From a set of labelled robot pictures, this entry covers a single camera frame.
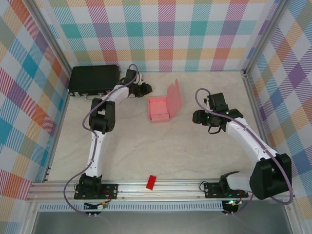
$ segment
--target white table surface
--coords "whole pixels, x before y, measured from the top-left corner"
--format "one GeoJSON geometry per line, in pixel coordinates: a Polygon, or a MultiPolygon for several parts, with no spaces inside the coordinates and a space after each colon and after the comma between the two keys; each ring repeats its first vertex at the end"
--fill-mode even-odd
{"type": "MultiPolygon", "coordinates": [[[[256,123],[239,72],[143,73],[153,92],[142,98],[128,98],[116,107],[116,125],[103,152],[103,177],[110,180],[219,178],[222,174],[252,169],[249,157],[236,140],[221,131],[208,134],[208,127],[192,122],[199,110],[195,91],[207,88],[223,92],[230,109],[238,109],[257,132],[256,123]],[[166,123],[151,123],[148,98],[165,96],[175,79],[179,80],[184,105],[166,123]]],[[[203,102],[207,94],[200,92],[203,102]]],[[[68,180],[87,163],[91,133],[82,120],[91,102],[71,97],[54,156],[49,181],[68,180]]]]}

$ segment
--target open pink box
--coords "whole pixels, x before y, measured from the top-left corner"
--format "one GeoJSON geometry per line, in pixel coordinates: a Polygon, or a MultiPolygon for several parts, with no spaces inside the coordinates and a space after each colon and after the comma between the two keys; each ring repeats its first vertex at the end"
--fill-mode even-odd
{"type": "Polygon", "coordinates": [[[167,89],[167,96],[150,97],[148,99],[148,113],[152,123],[170,121],[183,106],[179,82],[171,84],[167,89]]]}

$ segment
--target small red object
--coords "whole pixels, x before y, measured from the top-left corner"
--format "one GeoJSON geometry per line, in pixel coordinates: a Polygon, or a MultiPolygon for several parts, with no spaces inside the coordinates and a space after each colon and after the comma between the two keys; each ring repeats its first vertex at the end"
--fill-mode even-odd
{"type": "Polygon", "coordinates": [[[150,178],[148,179],[146,188],[150,189],[150,190],[153,190],[155,181],[156,181],[156,176],[150,175],[150,178]]]}

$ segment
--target purple cable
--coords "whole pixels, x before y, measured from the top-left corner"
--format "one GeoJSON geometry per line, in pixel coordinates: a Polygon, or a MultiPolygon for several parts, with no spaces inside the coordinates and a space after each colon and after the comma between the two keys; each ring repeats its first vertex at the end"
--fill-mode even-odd
{"type": "Polygon", "coordinates": [[[229,120],[231,120],[231,121],[237,123],[237,124],[240,125],[241,127],[243,127],[243,128],[255,139],[255,141],[261,146],[261,148],[264,150],[264,152],[266,152],[266,153],[270,156],[270,158],[273,160],[273,162],[277,165],[277,167],[278,167],[279,170],[281,171],[281,173],[282,173],[282,175],[283,175],[283,177],[284,177],[284,179],[285,179],[285,181],[286,181],[286,183],[287,183],[288,190],[289,190],[289,200],[288,200],[287,202],[280,201],[280,200],[276,199],[276,198],[273,197],[273,196],[271,196],[271,198],[272,198],[274,201],[279,202],[279,203],[281,203],[281,204],[283,204],[283,205],[289,205],[289,204],[291,204],[292,201],[293,201],[293,189],[292,189],[292,185],[291,185],[291,183],[290,183],[290,181],[289,181],[289,179],[288,179],[288,177],[287,177],[287,175],[286,175],[284,169],[282,168],[281,164],[279,164],[279,162],[276,160],[276,158],[275,158],[275,157],[271,154],[271,152],[265,147],[265,145],[259,140],[259,138],[258,138],[249,128],[247,128],[244,124],[242,124],[241,122],[237,121],[237,120],[234,119],[234,118],[231,118],[231,117],[226,116],[226,115],[222,115],[222,114],[218,114],[218,113],[212,112],[212,111],[210,111],[210,110],[207,110],[205,107],[203,107],[203,106],[199,103],[198,97],[197,97],[198,92],[201,91],[201,90],[204,90],[204,91],[208,92],[208,94],[210,95],[210,91],[209,91],[208,89],[200,88],[200,89],[198,89],[198,90],[196,91],[196,93],[195,93],[195,101],[196,101],[196,103],[198,104],[198,106],[200,106],[201,109],[203,109],[204,111],[206,111],[206,112],[209,113],[209,114],[212,114],[212,115],[215,115],[215,116],[219,116],[219,117],[223,117],[223,118],[227,118],[227,119],[229,119],[229,120]]]}
{"type": "MultiPolygon", "coordinates": [[[[85,125],[85,122],[86,122],[87,118],[90,116],[90,114],[91,114],[93,111],[95,111],[100,105],[102,105],[114,92],[116,92],[117,90],[119,90],[119,89],[121,89],[121,88],[124,88],[124,87],[128,86],[129,84],[133,83],[133,82],[137,79],[138,68],[137,68],[137,66],[136,66],[135,64],[131,64],[131,65],[129,66],[129,69],[130,69],[131,66],[134,66],[134,67],[136,68],[136,75],[135,75],[135,77],[134,77],[129,83],[127,83],[127,84],[125,84],[125,85],[122,85],[122,86],[120,86],[120,87],[118,87],[118,88],[116,88],[116,89],[113,89],[108,95],[106,95],[105,99],[104,99],[102,102],[100,102],[98,105],[96,105],[96,106],[95,106],[91,111],[89,111],[89,113],[83,118],[83,121],[82,121],[82,126],[83,126],[83,128],[84,128],[85,130],[90,131],[91,133],[93,133],[96,137],[98,136],[98,135],[96,134],[96,132],[93,131],[93,130],[90,129],[90,128],[87,128],[86,125],[85,125]]],[[[85,169],[83,169],[81,172],[79,172],[78,174],[76,174],[76,175],[74,175],[73,177],[71,177],[71,178],[67,181],[67,183],[65,184],[65,187],[64,187],[64,190],[63,190],[63,195],[64,195],[64,199],[65,199],[66,203],[67,203],[74,211],[76,211],[77,213],[82,214],[82,215],[86,215],[86,216],[89,216],[89,215],[86,214],[85,212],[82,212],[82,211],[80,211],[80,210],[77,210],[72,204],[70,204],[70,202],[68,201],[68,199],[67,199],[67,197],[66,197],[66,188],[67,188],[68,184],[69,184],[74,178],[76,178],[77,176],[81,175],[81,174],[84,173],[86,170],[88,170],[89,167],[91,167],[91,165],[92,165],[92,163],[93,163],[93,161],[94,161],[95,153],[96,153],[97,141],[98,141],[98,138],[96,138],[96,140],[95,140],[95,142],[94,142],[94,148],[93,148],[93,153],[92,153],[92,157],[91,157],[91,162],[87,165],[87,167],[86,167],[85,169]]]]}

